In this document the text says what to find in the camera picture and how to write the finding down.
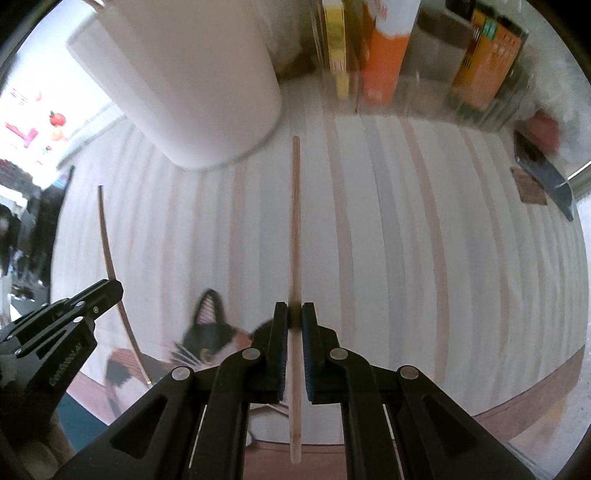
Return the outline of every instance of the striped tablecloth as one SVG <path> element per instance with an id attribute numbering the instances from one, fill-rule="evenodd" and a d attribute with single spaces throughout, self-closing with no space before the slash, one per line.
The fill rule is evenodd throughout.
<path id="1" fill-rule="evenodd" d="M 471 414 L 536 392 L 565 365 L 576 381 L 588 312 L 579 218 L 568 222 L 550 200 L 521 203 L 509 132 L 334 116 L 313 76 L 282 92 L 273 137 L 218 170 L 175 167 L 126 119 L 84 147 L 60 216 L 52 299 L 106 276 L 96 204 L 104 184 L 113 260 L 143 353 L 169 357 L 206 288 L 222 295 L 229 323 L 256 328 L 287 301 L 299 135 L 302 297 L 343 346 L 381 367 L 416 365 Z M 95 335 L 82 373 L 100 387 L 112 351 L 129 348 L 115 309 Z M 549 378 L 558 383 L 547 391 L 569 388 L 559 385 L 565 375 Z M 108 420 L 91 390 L 79 388 L 78 400 Z M 283 417 L 259 416 L 253 428 L 287 441 Z M 304 443 L 341 439 L 338 408 L 306 407 Z"/>

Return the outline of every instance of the cat whisker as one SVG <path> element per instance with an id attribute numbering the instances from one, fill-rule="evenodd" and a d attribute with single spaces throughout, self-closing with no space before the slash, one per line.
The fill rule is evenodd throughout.
<path id="1" fill-rule="evenodd" d="M 194 370 L 201 370 L 203 369 L 203 363 L 195 357 L 189 350 L 183 347 L 181 344 L 176 343 L 177 347 L 176 351 L 171 353 L 172 357 L 179 362 L 186 364 L 188 367 L 193 368 Z"/>
<path id="2" fill-rule="evenodd" d="M 178 351 L 184 354 L 186 357 L 191 358 L 195 363 L 201 364 L 201 360 L 197 358 L 188 348 L 186 348 L 182 343 L 174 343 L 174 346 L 178 349 Z"/>

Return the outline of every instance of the pink stripe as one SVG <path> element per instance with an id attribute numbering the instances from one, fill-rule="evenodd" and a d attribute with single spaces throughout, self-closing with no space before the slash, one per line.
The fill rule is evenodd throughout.
<path id="1" fill-rule="evenodd" d="M 447 354 L 449 350 L 449 296 L 447 288 L 447 265 L 445 250 L 443 248 L 443 234 L 437 214 L 437 203 L 423 153 L 419 147 L 413 126 L 405 119 L 400 119 L 408 149 L 417 171 L 418 183 L 425 205 L 427 222 L 431 232 L 431 245 L 433 247 L 433 262 L 435 268 L 435 287 L 437 290 L 437 339 L 435 349 L 435 383 L 441 385 L 445 379 L 447 367 Z"/>
<path id="2" fill-rule="evenodd" d="M 339 251 L 339 287 L 341 315 L 341 345 L 353 347 L 355 340 L 355 289 L 353 288 L 353 242 L 347 217 L 347 199 L 343 168 L 340 163 L 339 136 L 335 115 L 330 112 L 325 96 L 322 96 L 324 130 L 329 156 L 330 176 L 332 178 L 333 198 L 335 200 L 336 243 Z"/>
<path id="3" fill-rule="evenodd" d="M 509 339 L 509 280 L 507 279 L 507 271 L 505 269 L 506 255 L 501 234 L 501 224 L 499 222 L 499 215 L 495 209 L 495 201 L 492 198 L 491 188 L 488 179 L 486 178 L 486 174 L 482 169 L 480 161 L 478 160 L 476 148 L 474 147 L 472 140 L 470 139 L 468 133 L 464 128 L 460 129 L 460 133 L 462 134 L 464 142 L 466 143 L 468 151 L 470 152 L 470 156 L 472 157 L 472 163 L 474 164 L 476 174 L 480 179 L 480 186 L 482 188 L 482 193 L 484 194 L 484 201 L 491 215 L 492 235 L 495 239 L 496 251 L 499 258 L 499 277 L 501 279 L 501 328 L 499 331 L 499 358 L 501 359 L 501 362 L 503 362 L 504 359 L 501 356 L 503 355 L 503 352 L 505 352 L 505 348 L 507 346 L 507 342 Z M 502 373 L 502 368 L 497 370 L 495 383 L 492 389 L 493 396 L 491 398 L 491 403 L 493 405 L 496 405 L 499 401 L 499 393 L 501 392 Z"/>

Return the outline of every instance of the wooden stick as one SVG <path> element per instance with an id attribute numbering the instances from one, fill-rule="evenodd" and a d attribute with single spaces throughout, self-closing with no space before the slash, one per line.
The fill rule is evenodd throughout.
<path id="1" fill-rule="evenodd" d="M 290 314 L 287 345 L 290 373 L 290 456 L 291 463 L 300 463 L 301 380 L 303 374 L 303 347 L 301 342 L 300 137 L 293 138 L 291 158 L 290 292 L 288 308 Z"/>
<path id="2" fill-rule="evenodd" d="M 111 256 L 111 248 L 109 247 L 109 237 L 107 236 L 107 222 L 105 220 L 105 203 L 103 201 L 103 186 L 99 185 L 98 188 L 98 199 L 99 199 L 99 223 L 100 223 L 100 240 L 103 244 L 103 254 L 105 256 L 105 266 L 107 269 L 107 278 L 109 280 L 117 280 L 115 277 L 115 266 L 113 265 L 113 257 Z M 133 330 L 131 329 L 131 324 L 129 323 L 129 318 L 127 316 L 127 312 L 125 311 L 125 307 L 123 305 L 123 300 L 121 300 L 117 304 L 117 310 L 119 311 L 119 316 L 121 317 L 121 322 L 123 323 L 123 327 L 125 328 L 125 332 L 127 333 L 127 338 L 131 343 L 131 351 L 134 353 L 135 360 L 138 363 L 139 371 L 141 372 L 142 376 L 144 377 L 145 382 L 150 386 L 152 384 L 152 380 L 148 375 L 144 367 L 144 363 L 142 362 L 141 352 L 139 350 L 139 345 L 137 340 L 135 339 L 135 335 Z"/>

